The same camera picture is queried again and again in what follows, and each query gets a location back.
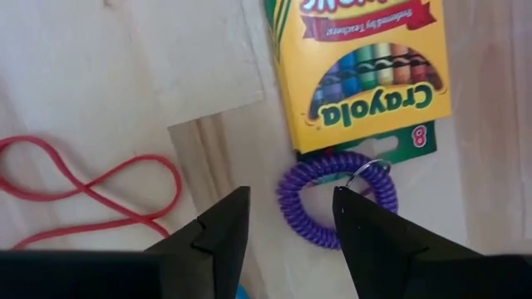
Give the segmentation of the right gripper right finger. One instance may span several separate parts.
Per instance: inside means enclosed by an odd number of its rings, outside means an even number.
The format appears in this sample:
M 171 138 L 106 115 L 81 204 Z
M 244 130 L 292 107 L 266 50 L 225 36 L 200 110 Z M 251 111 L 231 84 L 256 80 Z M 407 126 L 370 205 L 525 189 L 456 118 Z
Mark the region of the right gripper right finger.
M 336 187 L 337 238 L 360 299 L 403 299 L 414 263 L 481 254 L 393 213 L 359 193 Z

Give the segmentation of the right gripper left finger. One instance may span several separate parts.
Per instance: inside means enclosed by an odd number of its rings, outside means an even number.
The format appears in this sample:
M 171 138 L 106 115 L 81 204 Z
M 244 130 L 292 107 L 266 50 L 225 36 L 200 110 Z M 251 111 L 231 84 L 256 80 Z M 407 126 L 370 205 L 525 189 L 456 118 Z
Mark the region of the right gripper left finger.
M 249 239 L 250 187 L 241 186 L 148 248 L 162 299 L 236 299 Z

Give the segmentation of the purple striped snack bag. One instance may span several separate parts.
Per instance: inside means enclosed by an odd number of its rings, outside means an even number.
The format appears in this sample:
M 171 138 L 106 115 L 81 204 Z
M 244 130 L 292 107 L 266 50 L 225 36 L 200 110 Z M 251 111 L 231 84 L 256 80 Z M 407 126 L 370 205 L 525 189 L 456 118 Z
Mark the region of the purple striped snack bag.
M 278 182 L 276 194 L 280 211 L 299 237 L 321 248 L 339 250 L 336 230 L 323 226 L 307 213 L 300 192 L 323 177 L 350 174 L 353 179 L 359 177 L 367 183 L 380 207 L 397 213 L 397 190 L 389 172 L 380 160 L 350 151 L 298 162 Z

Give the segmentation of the small red rubber band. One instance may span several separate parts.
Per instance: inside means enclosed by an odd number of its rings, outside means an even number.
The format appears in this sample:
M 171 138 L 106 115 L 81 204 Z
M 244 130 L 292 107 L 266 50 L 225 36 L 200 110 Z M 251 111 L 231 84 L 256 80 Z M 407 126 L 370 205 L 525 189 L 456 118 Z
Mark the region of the small red rubber band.
M 15 184 L 12 184 L 4 175 L 0 174 L 0 190 L 12 195 L 17 199 L 37 203 L 49 203 L 67 199 L 75 195 L 85 194 L 86 196 L 97 201 L 99 204 L 121 214 L 123 218 L 103 223 L 90 223 L 70 227 L 54 228 L 52 230 L 36 233 L 13 245 L 12 248 L 14 250 L 23 250 L 34 243 L 48 239 L 61 238 L 79 233 L 90 233 L 107 229 L 122 228 L 135 224 L 145 225 L 146 227 L 156 231 L 163 238 L 168 238 L 170 236 L 170 232 L 162 225 L 158 224 L 157 220 L 159 218 L 165 217 L 177 206 L 182 194 L 182 179 L 177 167 L 166 157 L 157 154 L 138 155 L 118 164 L 92 181 L 83 183 L 70 171 L 59 152 L 48 142 L 39 137 L 32 135 L 16 135 L 1 139 L 0 154 L 17 143 L 28 143 L 41 148 L 49 156 L 59 172 L 72 184 L 73 189 L 59 194 L 30 192 L 28 190 L 19 188 Z M 111 176 L 121 172 L 133 164 L 146 161 L 161 164 L 163 167 L 168 169 L 173 178 L 175 195 L 171 199 L 170 203 L 161 210 L 154 213 L 139 214 L 97 193 L 94 190 L 95 186 L 102 184 Z

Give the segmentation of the yellow Crayola crayon box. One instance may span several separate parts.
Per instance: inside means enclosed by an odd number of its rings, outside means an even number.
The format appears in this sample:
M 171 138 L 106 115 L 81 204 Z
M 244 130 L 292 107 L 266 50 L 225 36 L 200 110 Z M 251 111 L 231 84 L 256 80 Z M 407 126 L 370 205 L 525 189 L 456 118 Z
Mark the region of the yellow Crayola crayon box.
M 299 154 L 451 114 L 443 0 L 262 0 Z

